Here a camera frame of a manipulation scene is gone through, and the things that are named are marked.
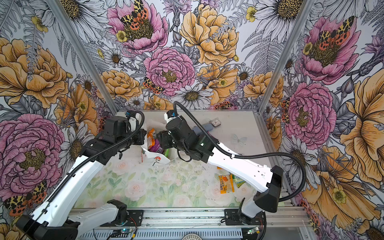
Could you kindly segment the purple grape candy bag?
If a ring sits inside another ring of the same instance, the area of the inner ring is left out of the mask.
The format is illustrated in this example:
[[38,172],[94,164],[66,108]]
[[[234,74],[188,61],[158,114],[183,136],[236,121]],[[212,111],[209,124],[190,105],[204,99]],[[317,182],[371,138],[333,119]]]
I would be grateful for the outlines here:
[[159,140],[155,140],[155,144],[149,149],[150,152],[162,154],[164,149],[160,146]]

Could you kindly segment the orange white snack packet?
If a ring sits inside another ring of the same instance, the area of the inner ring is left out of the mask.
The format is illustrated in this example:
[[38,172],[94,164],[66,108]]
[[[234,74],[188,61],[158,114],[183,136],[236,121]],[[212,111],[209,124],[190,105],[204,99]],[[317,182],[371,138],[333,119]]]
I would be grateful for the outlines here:
[[156,143],[156,130],[154,128],[150,129],[147,133],[147,143],[148,148],[152,148]]

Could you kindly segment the white paper bag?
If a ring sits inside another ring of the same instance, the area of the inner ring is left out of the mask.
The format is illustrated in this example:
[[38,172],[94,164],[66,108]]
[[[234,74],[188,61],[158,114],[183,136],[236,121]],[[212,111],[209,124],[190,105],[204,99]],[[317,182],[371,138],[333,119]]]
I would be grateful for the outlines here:
[[146,141],[142,145],[141,163],[146,166],[159,167],[176,160],[178,157],[176,150],[161,147],[156,138],[161,131],[166,130],[166,125],[153,120],[146,120],[144,128],[147,134]]

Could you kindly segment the small orange snack packet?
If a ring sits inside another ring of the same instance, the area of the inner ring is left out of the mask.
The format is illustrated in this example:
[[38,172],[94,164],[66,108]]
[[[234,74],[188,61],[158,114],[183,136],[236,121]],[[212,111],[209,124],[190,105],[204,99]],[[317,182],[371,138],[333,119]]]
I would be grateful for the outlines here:
[[219,176],[219,182],[220,182],[220,193],[221,194],[227,194],[227,193],[234,193],[234,183],[233,183],[233,175],[220,175]]

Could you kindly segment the green yellow snack packet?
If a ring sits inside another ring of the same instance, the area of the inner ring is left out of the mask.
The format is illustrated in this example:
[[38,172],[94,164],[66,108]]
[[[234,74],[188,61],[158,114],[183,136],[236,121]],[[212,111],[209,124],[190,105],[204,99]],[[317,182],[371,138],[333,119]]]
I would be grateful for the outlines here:
[[232,182],[238,189],[246,182],[236,175],[231,174]]

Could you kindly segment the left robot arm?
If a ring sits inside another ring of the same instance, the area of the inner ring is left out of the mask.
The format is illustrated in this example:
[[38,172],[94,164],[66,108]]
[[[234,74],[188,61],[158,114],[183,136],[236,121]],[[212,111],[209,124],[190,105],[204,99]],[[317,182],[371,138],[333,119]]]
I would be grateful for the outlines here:
[[107,119],[104,130],[85,144],[56,189],[32,214],[17,220],[16,227],[23,235],[31,240],[75,240],[104,224],[123,226],[129,216],[126,204],[118,200],[110,200],[80,216],[70,212],[90,181],[112,157],[122,156],[132,145],[144,144],[144,122],[141,111],[128,111],[125,117]]

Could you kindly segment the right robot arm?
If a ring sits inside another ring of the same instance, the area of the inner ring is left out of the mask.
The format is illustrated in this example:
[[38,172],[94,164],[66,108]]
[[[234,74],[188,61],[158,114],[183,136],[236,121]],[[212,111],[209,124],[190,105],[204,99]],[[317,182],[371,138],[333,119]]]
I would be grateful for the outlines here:
[[239,213],[241,221],[249,224],[261,211],[275,213],[278,210],[282,189],[283,169],[257,164],[249,159],[236,158],[236,153],[204,132],[197,135],[182,116],[173,110],[164,115],[166,129],[157,134],[163,149],[174,148],[182,159],[201,161],[222,168],[244,180],[256,189],[256,194],[242,200]]

